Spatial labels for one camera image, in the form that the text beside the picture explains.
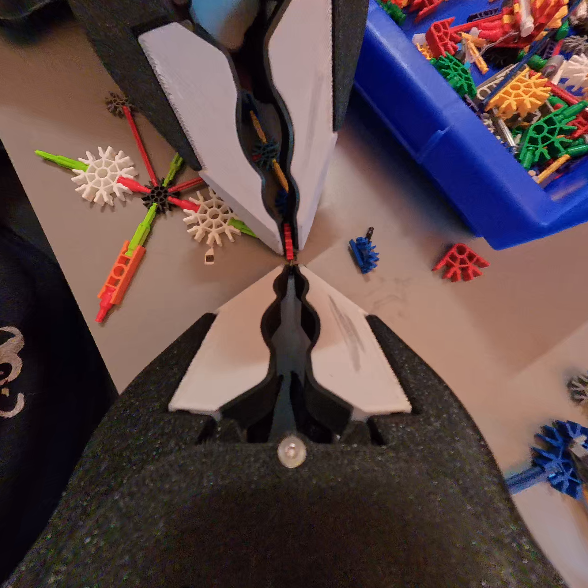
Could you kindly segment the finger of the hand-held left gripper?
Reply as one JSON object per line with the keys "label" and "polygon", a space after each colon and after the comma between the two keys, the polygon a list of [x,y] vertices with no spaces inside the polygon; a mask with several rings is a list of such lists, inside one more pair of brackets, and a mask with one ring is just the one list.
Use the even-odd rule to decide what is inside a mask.
{"label": "finger of the hand-held left gripper", "polygon": [[171,22],[138,42],[201,164],[201,178],[279,255],[280,230],[263,200],[266,180],[246,152],[242,100],[231,56],[202,26]]}
{"label": "finger of the hand-held left gripper", "polygon": [[298,249],[305,247],[334,152],[331,1],[285,1],[268,37],[271,83],[290,133],[287,170],[297,194]]}

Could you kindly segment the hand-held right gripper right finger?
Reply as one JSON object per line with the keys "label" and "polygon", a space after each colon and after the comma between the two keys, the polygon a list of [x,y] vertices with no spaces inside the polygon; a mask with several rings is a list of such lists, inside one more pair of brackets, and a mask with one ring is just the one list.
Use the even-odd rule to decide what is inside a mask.
{"label": "hand-held right gripper right finger", "polygon": [[304,403],[315,420],[410,413],[368,313],[305,266],[294,270],[307,350]]}

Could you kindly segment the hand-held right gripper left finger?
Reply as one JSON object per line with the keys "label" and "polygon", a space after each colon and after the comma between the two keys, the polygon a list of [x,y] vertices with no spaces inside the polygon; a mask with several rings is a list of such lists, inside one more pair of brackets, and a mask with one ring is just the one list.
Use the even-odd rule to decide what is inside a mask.
{"label": "hand-held right gripper left finger", "polygon": [[281,324],[289,271],[277,266],[222,305],[169,401],[169,411],[256,419],[271,410],[272,338]]}

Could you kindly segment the colourful toy rod wheel assembly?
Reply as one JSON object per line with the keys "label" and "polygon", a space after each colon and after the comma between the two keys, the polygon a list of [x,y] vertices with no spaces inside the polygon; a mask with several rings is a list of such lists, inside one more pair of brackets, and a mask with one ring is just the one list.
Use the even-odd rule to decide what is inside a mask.
{"label": "colourful toy rod wheel assembly", "polygon": [[139,196],[146,206],[147,212],[143,220],[138,224],[133,237],[123,243],[112,269],[99,290],[99,311],[95,318],[99,324],[106,321],[114,307],[123,302],[145,255],[145,243],[158,215],[164,215],[174,209],[181,210],[185,214],[183,221],[187,225],[188,234],[197,242],[205,239],[208,249],[214,248],[215,245],[221,246],[224,236],[233,242],[235,236],[242,234],[228,225],[232,217],[242,219],[209,185],[180,193],[168,191],[168,186],[179,184],[176,183],[176,176],[182,170],[184,160],[179,153],[175,153],[167,174],[162,178],[157,177],[136,125],[135,107],[126,95],[109,92],[105,104],[111,114],[127,121],[148,172],[148,183],[138,182],[138,172],[133,160],[124,151],[115,151],[110,146],[105,149],[98,148],[97,155],[86,152],[84,158],[77,159],[35,150],[36,156],[72,173],[71,179],[77,186],[76,192],[86,202],[113,207],[115,199],[123,203],[126,196],[131,195]]}

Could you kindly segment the blue plastic bin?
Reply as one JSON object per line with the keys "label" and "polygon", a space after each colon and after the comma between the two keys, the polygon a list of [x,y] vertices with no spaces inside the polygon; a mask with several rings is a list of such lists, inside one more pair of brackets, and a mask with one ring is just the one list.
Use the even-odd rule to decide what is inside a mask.
{"label": "blue plastic bin", "polygon": [[436,19],[462,23],[487,1],[448,1],[399,27],[368,9],[355,87],[473,233],[497,250],[587,223],[587,158],[540,187],[412,42]]}

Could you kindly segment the pile of toy construction pieces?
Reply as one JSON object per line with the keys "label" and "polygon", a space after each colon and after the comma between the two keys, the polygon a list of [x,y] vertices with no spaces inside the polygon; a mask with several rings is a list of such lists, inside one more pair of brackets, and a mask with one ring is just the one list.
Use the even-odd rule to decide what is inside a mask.
{"label": "pile of toy construction pieces", "polygon": [[587,158],[587,1],[377,1],[541,187]]}

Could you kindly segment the blue connector with black rod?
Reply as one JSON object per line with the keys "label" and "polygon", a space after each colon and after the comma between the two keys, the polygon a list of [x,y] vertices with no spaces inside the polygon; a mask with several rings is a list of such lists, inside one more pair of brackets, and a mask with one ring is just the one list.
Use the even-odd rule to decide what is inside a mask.
{"label": "blue connector with black rod", "polygon": [[379,254],[372,242],[374,227],[368,227],[364,236],[349,240],[352,258],[362,275],[367,275],[378,266]]}

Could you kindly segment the red toy connector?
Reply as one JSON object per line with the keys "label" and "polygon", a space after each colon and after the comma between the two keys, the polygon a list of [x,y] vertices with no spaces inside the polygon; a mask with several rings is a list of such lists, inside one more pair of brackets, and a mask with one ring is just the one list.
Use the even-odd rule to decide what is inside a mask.
{"label": "red toy connector", "polygon": [[476,254],[464,243],[457,243],[451,246],[437,264],[432,272],[441,272],[442,279],[456,282],[470,282],[483,275],[483,270],[489,268],[490,263]]}

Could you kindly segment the black printed shirt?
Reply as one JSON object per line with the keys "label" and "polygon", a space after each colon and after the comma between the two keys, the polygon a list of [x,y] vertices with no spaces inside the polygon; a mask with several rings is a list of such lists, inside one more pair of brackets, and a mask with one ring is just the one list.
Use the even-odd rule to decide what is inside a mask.
{"label": "black printed shirt", "polygon": [[1,581],[51,518],[117,396],[1,146]]}

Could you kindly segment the toy vehicle model with wheels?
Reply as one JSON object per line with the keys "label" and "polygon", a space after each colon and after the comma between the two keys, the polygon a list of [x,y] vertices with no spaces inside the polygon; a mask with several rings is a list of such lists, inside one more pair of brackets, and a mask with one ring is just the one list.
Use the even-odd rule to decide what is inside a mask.
{"label": "toy vehicle model with wheels", "polygon": [[553,420],[534,437],[531,466],[505,478],[511,495],[539,483],[587,505],[587,426],[570,420]]}

